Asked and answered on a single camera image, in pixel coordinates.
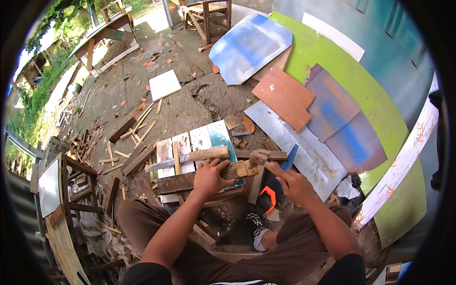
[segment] orange board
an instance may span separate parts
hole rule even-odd
[[[261,79],[252,93],[297,132],[311,118],[306,109],[315,94],[275,66]]]

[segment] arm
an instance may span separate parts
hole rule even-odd
[[[224,180],[220,171],[230,163],[206,160],[200,163],[195,175],[194,189],[184,204],[169,217],[147,244],[140,263],[152,262],[170,269],[184,250],[198,213],[211,195],[232,186],[237,179]]]
[[[285,172],[276,163],[271,163],[271,167],[280,174],[277,180],[285,196],[307,210],[326,249],[336,261],[347,254],[363,255],[350,228],[326,207],[304,175],[291,170]]]

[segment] knife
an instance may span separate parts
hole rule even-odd
[[[229,158],[229,150],[228,146],[220,146],[220,147],[214,147],[208,150],[196,150],[190,152],[188,155],[180,155],[179,156],[179,163],[184,163],[187,161],[205,161],[207,159],[214,159],[214,158],[219,158],[219,159],[224,159],[224,158]],[[151,172],[157,169],[162,169],[168,166],[173,166],[174,165],[174,158],[168,159],[166,161],[160,161],[157,162],[149,168],[147,168],[147,172]]]

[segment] foot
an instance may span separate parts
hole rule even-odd
[[[247,220],[247,227],[253,238],[253,246],[258,251],[265,251],[266,249],[261,244],[261,239],[264,234],[270,230],[266,228],[266,222],[264,219],[257,213],[248,213],[245,216]]]

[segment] person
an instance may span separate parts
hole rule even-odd
[[[278,232],[266,229],[259,214],[247,214],[254,247],[265,250],[263,255],[230,263],[189,240],[203,204],[236,182],[220,176],[228,164],[229,160],[219,159],[200,163],[193,191],[171,216],[165,209],[137,199],[122,201],[117,217],[141,260],[125,271],[119,284],[295,284],[329,256],[336,262],[319,284],[366,283],[364,260],[350,230],[348,210],[326,207],[304,175],[285,172],[275,163],[271,165],[279,173],[276,179],[285,196],[307,213],[290,216]]]

